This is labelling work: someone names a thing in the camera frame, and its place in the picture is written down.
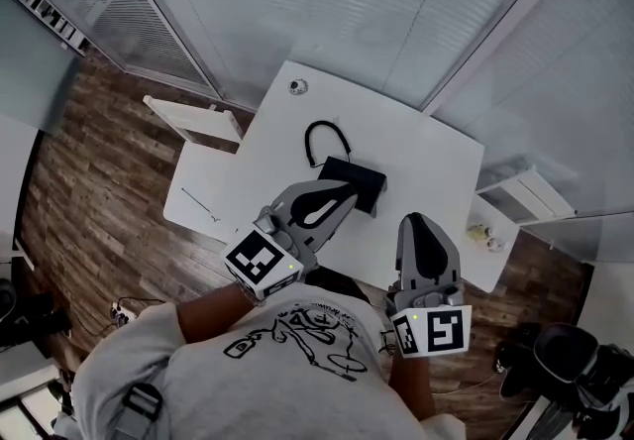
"small white object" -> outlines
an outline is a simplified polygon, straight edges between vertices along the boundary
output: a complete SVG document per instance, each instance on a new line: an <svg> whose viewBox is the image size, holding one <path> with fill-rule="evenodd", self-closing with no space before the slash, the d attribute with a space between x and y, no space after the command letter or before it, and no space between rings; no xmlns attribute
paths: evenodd
<svg viewBox="0 0 634 440"><path fill-rule="evenodd" d="M506 247L506 243L504 243L503 241L500 241L497 238L490 238L486 242L486 247L488 248L490 252L493 252L496 254L504 250L504 248Z"/></svg>
<svg viewBox="0 0 634 440"><path fill-rule="evenodd" d="M513 249L519 227L479 195L473 196L469 219L472 223L494 227L495 238L505 243L500 252L490 252L486 245L474 241L467 232L457 242L462 278L485 292L493 292Z"/></svg>
<svg viewBox="0 0 634 440"><path fill-rule="evenodd" d="M405 359L445 356L469 349L472 308L407 308L390 318Z"/></svg>
<svg viewBox="0 0 634 440"><path fill-rule="evenodd" d="M294 79L310 89L288 91ZM384 173L376 218L353 210L317 259L327 268L387 290L394 269L398 226L418 211L457 244L465 234L483 146L464 134L386 96L292 61L284 63L226 171L218 216L232 228L252 222L290 184L316 179L304 132L317 120L338 119L352 147L351 161ZM345 158L326 128L312 135L313 156Z"/></svg>
<svg viewBox="0 0 634 440"><path fill-rule="evenodd" d="M113 302L110 306L110 316L117 324L117 327L123 327L129 324L133 320L137 319L137 314L134 311L129 310L121 305Z"/></svg>
<svg viewBox="0 0 634 440"><path fill-rule="evenodd" d="M253 223L236 233L221 257L229 272L258 299L266 299L297 281L304 270L273 237Z"/></svg>
<svg viewBox="0 0 634 440"><path fill-rule="evenodd" d="M308 82L304 79L294 79L288 83L288 91L291 95L303 95L308 91Z"/></svg>
<svg viewBox="0 0 634 440"><path fill-rule="evenodd" d="M79 46L81 46L81 43L85 38L86 36L83 33L81 33L79 30L75 30L75 33L72 34L72 37L70 37L70 40L68 40L68 42L74 48L79 49Z"/></svg>

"white chair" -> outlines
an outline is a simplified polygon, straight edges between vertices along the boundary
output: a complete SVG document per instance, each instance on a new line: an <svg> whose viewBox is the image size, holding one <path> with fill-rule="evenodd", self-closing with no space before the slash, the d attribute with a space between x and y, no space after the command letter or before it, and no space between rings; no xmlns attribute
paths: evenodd
<svg viewBox="0 0 634 440"><path fill-rule="evenodd" d="M234 155L198 144L189 132L242 142L243 132L231 111L216 112L215 106L200 109L145 96L144 102L185 140L163 217L173 223L227 242L231 231L214 215L214 205L225 172Z"/></svg>
<svg viewBox="0 0 634 440"><path fill-rule="evenodd" d="M482 195L497 188L506 191L534 216L534 219L516 221L520 227L563 220L576 214L575 209L539 174L534 165L475 193Z"/></svg>
<svg viewBox="0 0 634 440"><path fill-rule="evenodd" d="M149 95L144 96L143 101L185 141L196 142L188 130L235 143L241 143L244 137L233 113L231 111L217 112L215 105L211 105L208 109L201 109L182 103L158 100Z"/></svg>
<svg viewBox="0 0 634 440"><path fill-rule="evenodd" d="M6 239L4 234L0 234L0 242L2 242L3 239ZM4 249L4 250L2 248L0 248L0 262L7 261L8 264L11 264L11 261L13 259L22 258L27 263L27 266L29 266L29 269L34 272L36 270L36 266L35 266L35 264L33 264L33 261L29 258L29 256L27 255L27 252L25 252L24 248L22 248L22 245L20 244L20 241L15 239L13 242L16 245L16 247L18 248L17 250L12 250L7 245L1 245L0 244L0 247L6 247L6 249Z"/></svg>
<svg viewBox="0 0 634 440"><path fill-rule="evenodd" d="M502 189L528 210L534 219L513 221L497 206L487 202L482 194ZM468 225L483 224L492 227L494 237L505 243L499 252L491 252L483 244L474 242L465 233L459 246L462 276L485 292L493 292L504 271L520 227L575 216L575 210L553 188L534 166L505 180L475 192Z"/></svg>

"wall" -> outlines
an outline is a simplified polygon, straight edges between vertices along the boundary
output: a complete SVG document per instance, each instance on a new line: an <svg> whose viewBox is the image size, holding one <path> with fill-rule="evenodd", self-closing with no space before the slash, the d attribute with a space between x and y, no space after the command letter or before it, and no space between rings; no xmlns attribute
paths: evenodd
<svg viewBox="0 0 634 440"><path fill-rule="evenodd" d="M633 61L634 0L540 0L434 116L483 143L491 170L536 165L580 215L632 209ZM530 230L597 260L600 227Z"/></svg>
<svg viewBox="0 0 634 440"><path fill-rule="evenodd" d="M598 264L579 327L634 354L634 264Z"/></svg>
<svg viewBox="0 0 634 440"><path fill-rule="evenodd" d="M53 361L29 342L0 354L0 401L22 394L57 377Z"/></svg>
<svg viewBox="0 0 634 440"><path fill-rule="evenodd" d="M38 129L0 114L0 262L11 249L22 181Z"/></svg>
<svg viewBox="0 0 634 440"><path fill-rule="evenodd" d="M0 113L53 132L78 56L15 0L0 0Z"/></svg>
<svg viewBox="0 0 634 440"><path fill-rule="evenodd" d="M582 262L634 263L634 212L543 223L537 235Z"/></svg>

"black cable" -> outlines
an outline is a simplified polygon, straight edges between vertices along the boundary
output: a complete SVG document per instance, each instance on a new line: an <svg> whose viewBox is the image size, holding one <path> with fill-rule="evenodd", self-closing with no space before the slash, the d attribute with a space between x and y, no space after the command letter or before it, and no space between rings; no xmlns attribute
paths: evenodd
<svg viewBox="0 0 634 440"><path fill-rule="evenodd" d="M393 343L387 343L387 335L393 332L394 332L393 329L390 329L389 331L381 331L380 335L383 338L383 346L380 349L378 349L379 353L381 353L384 350L390 356L394 355L394 351L396 350L396 345L394 345Z"/></svg>
<svg viewBox="0 0 634 440"><path fill-rule="evenodd" d="M77 319L77 322L79 322L79 325L81 326L81 328L86 331L90 336L93 336L95 338L99 338L104 332L106 332L106 329L116 326L117 324L108 324L106 325L101 331L99 331L97 334L93 333L90 329L88 329L85 325L83 325L83 322L81 321L81 319L79 318L79 315L77 315L74 311L72 313L74 315L74 317Z"/></svg>
<svg viewBox="0 0 634 440"><path fill-rule="evenodd" d="M304 148L306 151L306 159L308 159L308 164L310 165L310 167L316 168L318 166L322 166L325 163L323 162L322 164L316 165L315 160L313 159L312 150L310 148L310 134L313 131L313 129L318 126L325 126L335 131L335 133L339 137L339 140L344 145L344 149L346 150L346 156L348 157L348 163L350 163L350 153L353 150L350 147L350 144L348 144L348 141L346 140L346 137L344 136L343 132L334 123L331 123L330 121L320 120L320 121L313 121L308 126L308 128L306 129L306 132L304 133Z"/></svg>
<svg viewBox="0 0 634 440"><path fill-rule="evenodd" d="M449 390L447 392L432 392L432 395L434 396L445 396L448 394L458 394L459 392L462 392L463 390L469 390L470 388L476 388L476 387L480 387L481 385L485 385L488 384L491 380L493 380L495 377L497 377L499 375L499 373L494 373L493 375L491 375L488 379L486 379L485 381L480 382L479 384L474 384L474 385L469 385L467 387L462 387L462 388L457 388L455 390ZM502 401L506 401L502 395L500 395L499 397Z"/></svg>

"white table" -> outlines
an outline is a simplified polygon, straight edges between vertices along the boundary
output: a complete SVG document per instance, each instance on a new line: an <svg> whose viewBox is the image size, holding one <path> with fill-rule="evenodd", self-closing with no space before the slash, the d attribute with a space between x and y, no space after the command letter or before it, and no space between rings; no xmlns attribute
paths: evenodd
<svg viewBox="0 0 634 440"><path fill-rule="evenodd" d="M494 227L495 237L506 243L501 252L490 252L485 244L476 243L463 232L458 245L462 277L485 292L493 292L513 249L519 227L479 195L474 195L468 220L470 225L481 223Z"/></svg>
<svg viewBox="0 0 634 440"><path fill-rule="evenodd" d="M230 153L185 141L169 187L163 217L206 236L229 241L233 230L217 215L215 206L233 158Z"/></svg>
<svg viewBox="0 0 634 440"><path fill-rule="evenodd" d="M291 95L297 78L308 91ZM398 224L419 211L456 242L462 241L483 146L392 99L333 75L287 61L247 132L213 207L230 227L252 222L260 209L298 181L316 179L304 153L304 132L316 120L335 122L352 147L352 161L383 172L387 191L377 215L354 210L318 253L320 264L383 289L394 282ZM336 135L312 134L318 163L344 158Z"/></svg>

